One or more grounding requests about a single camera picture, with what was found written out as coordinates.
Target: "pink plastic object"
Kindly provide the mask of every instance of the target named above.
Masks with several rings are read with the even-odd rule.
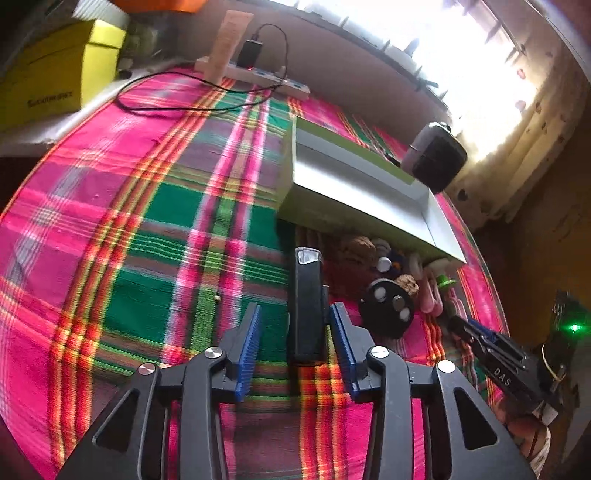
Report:
[[[423,269],[423,277],[418,281],[418,302],[423,313],[439,317],[443,313],[443,302],[437,289],[437,280],[428,268]]]

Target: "brown wall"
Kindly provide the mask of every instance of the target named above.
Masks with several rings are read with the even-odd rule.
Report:
[[[515,220],[476,235],[513,337],[548,334],[554,293],[570,290],[591,308],[591,100],[574,135]]]
[[[441,106],[391,66],[370,52],[338,35],[272,7],[209,0],[196,15],[181,18],[180,54],[185,59],[209,55],[217,29],[226,10],[255,14],[246,32],[249,38],[263,23],[279,25],[290,43],[289,76],[305,83],[312,93],[347,111],[358,113],[368,122],[383,127],[407,144],[429,122],[450,118]],[[272,28],[264,29],[257,66],[277,70],[283,64],[284,41]],[[240,48],[236,49],[234,59]]]

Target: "plaid tablecloth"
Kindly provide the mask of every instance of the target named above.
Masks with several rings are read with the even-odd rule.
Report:
[[[244,97],[174,74],[125,95],[127,102],[208,107]],[[19,189],[0,222],[0,414],[43,477],[55,477],[139,364],[186,362],[256,301],[265,327],[255,379],[246,401],[222,416],[231,477],[361,478],[371,408],[344,393],[334,352],[330,364],[299,369],[295,389],[285,364],[295,229],[276,223],[274,190],[290,114],[404,153],[387,134],[314,98],[276,95],[224,114],[134,115],[111,104]],[[506,331],[471,235],[451,204],[439,202],[467,259],[459,297],[484,325]],[[424,364],[451,359],[495,401],[470,351],[434,319],[417,314],[393,348]],[[422,442],[417,434],[417,478],[424,476]]]

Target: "orange object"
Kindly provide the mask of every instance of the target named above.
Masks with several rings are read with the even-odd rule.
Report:
[[[111,0],[111,2],[129,14],[160,10],[195,13],[205,5],[207,0]]]

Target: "power strip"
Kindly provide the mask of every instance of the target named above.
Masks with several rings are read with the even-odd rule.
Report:
[[[200,59],[195,60],[193,70],[195,72],[204,72],[208,61],[209,57],[201,57]],[[238,80],[239,82],[260,85],[261,87],[270,87],[281,80],[275,74],[267,72],[266,70],[257,69],[256,67],[251,69],[237,67],[236,63],[233,61],[231,61],[226,67],[224,76],[233,80]],[[285,79],[283,85],[277,89],[277,92],[297,98],[298,100],[307,100],[310,96],[310,89],[307,85],[291,79]]]

